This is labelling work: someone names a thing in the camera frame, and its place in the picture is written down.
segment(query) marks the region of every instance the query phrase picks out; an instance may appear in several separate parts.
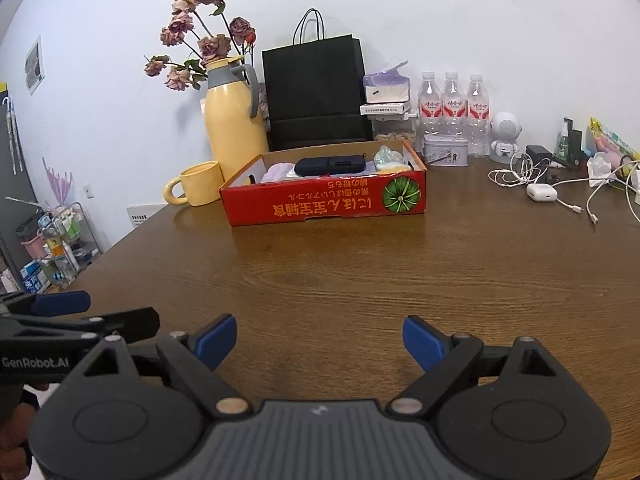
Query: mug handle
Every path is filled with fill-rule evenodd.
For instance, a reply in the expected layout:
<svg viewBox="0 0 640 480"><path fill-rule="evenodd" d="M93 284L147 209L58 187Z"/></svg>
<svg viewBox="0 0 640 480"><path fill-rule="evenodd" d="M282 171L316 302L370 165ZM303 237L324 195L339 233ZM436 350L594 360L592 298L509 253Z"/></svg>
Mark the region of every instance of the mug handle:
<svg viewBox="0 0 640 480"><path fill-rule="evenodd" d="M182 205L187 203L187 197L178 198L177 196L174 195L174 187L179 182L181 182L181 179L179 176L177 176L175 178L172 178L169 182L166 183L166 186L164 186L164 191L162 192L162 196L164 196L164 199L169 204Z"/></svg>

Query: yellow thermos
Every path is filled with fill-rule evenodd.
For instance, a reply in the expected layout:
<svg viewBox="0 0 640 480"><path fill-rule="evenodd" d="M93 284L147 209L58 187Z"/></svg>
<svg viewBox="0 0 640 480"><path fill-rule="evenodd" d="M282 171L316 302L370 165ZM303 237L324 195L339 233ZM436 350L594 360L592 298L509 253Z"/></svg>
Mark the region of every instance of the yellow thermos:
<svg viewBox="0 0 640 480"><path fill-rule="evenodd" d="M235 56L207 65L209 90L204 121L213 158L219 162L224 180L254 156L269 151L258 107L258 79L254 67L242 60L243 56Z"/></svg>

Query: gray thermos handle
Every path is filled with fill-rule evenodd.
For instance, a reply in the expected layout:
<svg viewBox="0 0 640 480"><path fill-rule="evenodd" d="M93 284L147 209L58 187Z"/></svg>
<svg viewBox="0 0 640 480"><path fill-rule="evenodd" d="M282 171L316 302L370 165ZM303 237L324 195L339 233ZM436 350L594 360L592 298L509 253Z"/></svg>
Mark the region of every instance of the gray thermos handle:
<svg viewBox="0 0 640 480"><path fill-rule="evenodd" d="M255 75L255 69L251 65L242 64L232 67L231 72L239 75L244 72L249 80L249 90L251 91L251 104L249 104L249 118L253 119L258 114L258 104L260 95L258 93L258 77Z"/></svg>

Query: pink bucket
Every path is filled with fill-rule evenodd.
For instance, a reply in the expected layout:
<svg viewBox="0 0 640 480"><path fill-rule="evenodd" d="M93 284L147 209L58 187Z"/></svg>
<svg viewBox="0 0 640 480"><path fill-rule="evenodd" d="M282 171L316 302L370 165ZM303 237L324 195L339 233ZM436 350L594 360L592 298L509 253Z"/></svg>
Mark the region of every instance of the pink bucket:
<svg viewBox="0 0 640 480"><path fill-rule="evenodd" d="M24 245L24 248L27 249L27 252L31 255L31 257L35 260L43 260L47 257L47 253L44 250L44 238L42 236L37 235L33 240L28 242L20 242Z"/></svg>

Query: door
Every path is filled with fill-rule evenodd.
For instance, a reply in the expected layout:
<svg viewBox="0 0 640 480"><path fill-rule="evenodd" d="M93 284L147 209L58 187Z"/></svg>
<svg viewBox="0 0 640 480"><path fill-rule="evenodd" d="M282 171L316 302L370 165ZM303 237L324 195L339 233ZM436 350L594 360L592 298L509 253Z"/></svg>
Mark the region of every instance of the door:
<svg viewBox="0 0 640 480"><path fill-rule="evenodd" d="M0 102L7 96L6 90L0 91ZM27 218L36 213L37 208L28 204L5 200L5 196L13 196L21 200L35 202L36 198L26 167L20 171L18 155L15 152L15 171L11 160L9 133L4 117L6 106L0 106L0 251L2 257L12 270L16 281L20 281L20 269L32 258L20 243L15 230Z"/></svg>

